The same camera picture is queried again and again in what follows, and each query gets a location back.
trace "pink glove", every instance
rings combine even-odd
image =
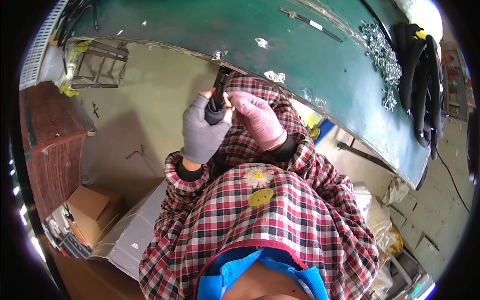
[[[242,114],[240,120],[243,125],[264,151],[285,142],[287,131],[265,100],[247,92],[228,92],[228,98]]]

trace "blue shirt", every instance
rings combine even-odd
[[[317,267],[302,270],[286,251],[269,247],[240,247],[220,254],[206,273],[200,276],[197,299],[220,300],[255,261],[290,276],[307,295],[328,300],[325,285]]]

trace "white cardboard box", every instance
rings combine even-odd
[[[152,241],[166,190],[167,182],[163,181],[149,192],[95,245],[89,259],[105,258],[138,281],[138,265]]]

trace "yellow badge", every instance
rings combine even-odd
[[[248,205],[255,207],[267,203],[273,197],[273,190],[261,189],[254,192],[248,200]]]

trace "white plastic crate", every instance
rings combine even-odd
[[[30,46],[20,74],[19,89],[24,90],[38,83],[38,75],[42,66],[43,56],[48,46],[48,38],[52,34],[60,15],[68,0],[59,0],[48,14]]]

